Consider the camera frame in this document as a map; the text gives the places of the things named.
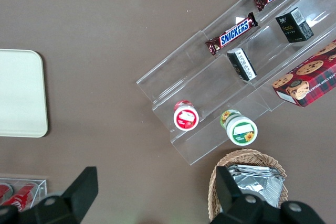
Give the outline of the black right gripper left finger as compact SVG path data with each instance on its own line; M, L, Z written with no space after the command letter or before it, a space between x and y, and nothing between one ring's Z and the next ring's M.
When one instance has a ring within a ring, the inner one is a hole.
M97 195L97 168L88 166L60 196L49 196L22 212L1 206L1 223L81 223Z

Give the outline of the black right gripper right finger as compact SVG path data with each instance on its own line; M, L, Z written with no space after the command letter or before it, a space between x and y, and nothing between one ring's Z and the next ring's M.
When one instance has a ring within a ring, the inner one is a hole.
M211 223L325 223L309 205L286 201L275 208L252 194L243 194L228 169L216 168L216 189L222 212Z

